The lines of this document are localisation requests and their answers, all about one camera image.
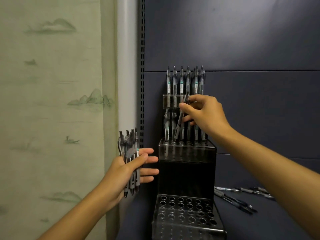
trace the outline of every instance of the wall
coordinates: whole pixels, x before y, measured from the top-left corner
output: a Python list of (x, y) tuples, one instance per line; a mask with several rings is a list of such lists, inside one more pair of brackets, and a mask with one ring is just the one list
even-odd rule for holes
[[(102, 31), (100, 0), (0, 0), (3, 240), (37, 238), (99, 183), (116, 154), (110, 15)], [(105, 224), (87, 239), (105, 239)]]

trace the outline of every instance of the perforated metal strip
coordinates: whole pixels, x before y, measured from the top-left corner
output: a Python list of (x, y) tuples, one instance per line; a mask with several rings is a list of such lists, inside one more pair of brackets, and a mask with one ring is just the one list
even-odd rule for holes
[(140, 112), (138, 118), (138, 131), (139, 131), (139, 148), (143, 148), (143, 131), (144, 131), (144, 6), (145, 0), (140, 0), (139, 4), (139, 20), (140, 20), (140, 29), (139, 29), (139, 58), (140, 58), (140, 69), (138, 75), (138, 109)]

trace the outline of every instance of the person's right arm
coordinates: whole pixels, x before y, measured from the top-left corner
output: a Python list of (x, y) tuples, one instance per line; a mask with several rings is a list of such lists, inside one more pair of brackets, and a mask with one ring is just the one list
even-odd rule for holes
[(228, 123), (215, 97), (190, 96), (191, 105), (181, 103), (188, 115), (214, 141), (223, 146), (264, 187), (310, 236), (320, 239), (320, 174), (250, 140)]

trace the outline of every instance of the forearm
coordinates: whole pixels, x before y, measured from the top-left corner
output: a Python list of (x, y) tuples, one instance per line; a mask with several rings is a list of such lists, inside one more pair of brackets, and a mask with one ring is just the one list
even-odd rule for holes
[(235, 130), (219, 137), (230, 152), (311, 236), (320, 239), (320, 175)]
[(47, 230), (38, 240), (83, 240), (103, 217), (104, 193), (97, 188)]

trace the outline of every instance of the white pillar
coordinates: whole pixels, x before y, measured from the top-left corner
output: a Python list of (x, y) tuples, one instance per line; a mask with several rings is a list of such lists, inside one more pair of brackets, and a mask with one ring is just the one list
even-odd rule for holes
[[(117, 72), (119, 130), (137, 126), (138, 0), (117, 0)], [(120, 224), (133, 197), (120, 202)]]

